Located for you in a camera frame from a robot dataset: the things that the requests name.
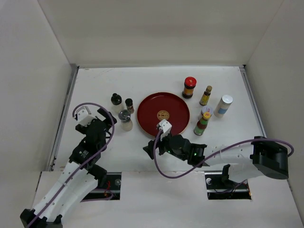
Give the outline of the clear lid white spice jar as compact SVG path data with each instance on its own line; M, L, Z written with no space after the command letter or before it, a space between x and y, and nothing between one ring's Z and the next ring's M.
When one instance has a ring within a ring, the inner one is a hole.
M124 131L130 131L133 128L133 123L131 120L131 113L127 109L123 109L119 112L118 118L121 121L121 128Z

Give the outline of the black cap salt grinder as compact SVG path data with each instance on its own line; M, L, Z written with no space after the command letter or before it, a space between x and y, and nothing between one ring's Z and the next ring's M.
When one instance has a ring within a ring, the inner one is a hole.
M119 94L113 93L111 97L111 102L113 105L113 110L118 114L120 113L123 109L123 103L122 103L122 98Z

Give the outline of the small dark pepper shaker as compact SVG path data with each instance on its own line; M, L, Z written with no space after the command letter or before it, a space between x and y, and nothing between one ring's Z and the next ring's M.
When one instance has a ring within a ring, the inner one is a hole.
M134 113L134 107L133 107L133 100L131 98L127 98L125 100L126 108L127 110L133 114Z

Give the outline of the green label chili sauce bottle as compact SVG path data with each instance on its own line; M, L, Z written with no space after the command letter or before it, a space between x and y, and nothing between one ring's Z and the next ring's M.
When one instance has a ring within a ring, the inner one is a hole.
M194 128L194 133L196 135L203 135L203 133L205 132L207 126L208 126L208 122L211 118L211 114L210 112L205 112L202 117L198 120L195 128Z

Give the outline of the small yellow label bottle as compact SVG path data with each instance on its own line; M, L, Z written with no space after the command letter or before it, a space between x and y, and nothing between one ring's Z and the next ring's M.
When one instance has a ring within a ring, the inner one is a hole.
M212 91L212 86L207 86L206 87L206 90L204 91L204 93L203 93L203 95L202 95L202 97L201 97L201 99L200 99L200 102L199 102L199 104L201 105L201 106L205 106L205 105L207 105L207 103L208 103L208 101L209 101L209 97L210 97L210 95L211 95L211 91Z

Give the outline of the red lid sauce jar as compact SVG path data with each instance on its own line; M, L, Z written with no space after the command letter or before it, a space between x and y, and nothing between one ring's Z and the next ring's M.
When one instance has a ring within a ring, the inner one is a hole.
M189 77L185 78L184 89L182 91L182 96L185 99L192 98L196 84L197 84L197 80L194 77L189 76Z

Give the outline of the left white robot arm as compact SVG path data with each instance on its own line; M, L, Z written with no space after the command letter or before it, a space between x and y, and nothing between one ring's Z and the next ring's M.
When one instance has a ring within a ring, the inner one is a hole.
M117 120L102 106L93 117L87 103L79 104L72 112L78 122L76 130L85 137L72 151L60 177L32 209L25 209L20 220L26 228L61 228L76 206L93 189L106 185L107 171L96 163L114 135Z

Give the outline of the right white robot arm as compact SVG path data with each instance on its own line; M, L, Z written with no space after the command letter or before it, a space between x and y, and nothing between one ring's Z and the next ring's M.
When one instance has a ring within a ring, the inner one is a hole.
M266 176L287 180L288 158L294 152L287 142L256 136L231 146L210 147L191 143L181 135L171 135L149 141L143 150L154 160L156 155L168 153L195 168L223 165L221 184L226 188L236 183Z

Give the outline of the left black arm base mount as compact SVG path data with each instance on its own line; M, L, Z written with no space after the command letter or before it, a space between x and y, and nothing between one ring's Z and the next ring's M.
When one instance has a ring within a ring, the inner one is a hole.
M88 193L82 202L99 200L119 200L121 195L122 173L110 172L106 179L100 182L95 189Z

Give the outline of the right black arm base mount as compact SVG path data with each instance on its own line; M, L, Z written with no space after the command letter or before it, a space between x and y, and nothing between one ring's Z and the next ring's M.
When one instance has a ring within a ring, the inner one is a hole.
M221 172L206 172L205 181L209 200L251 200L248 181L224 182Z

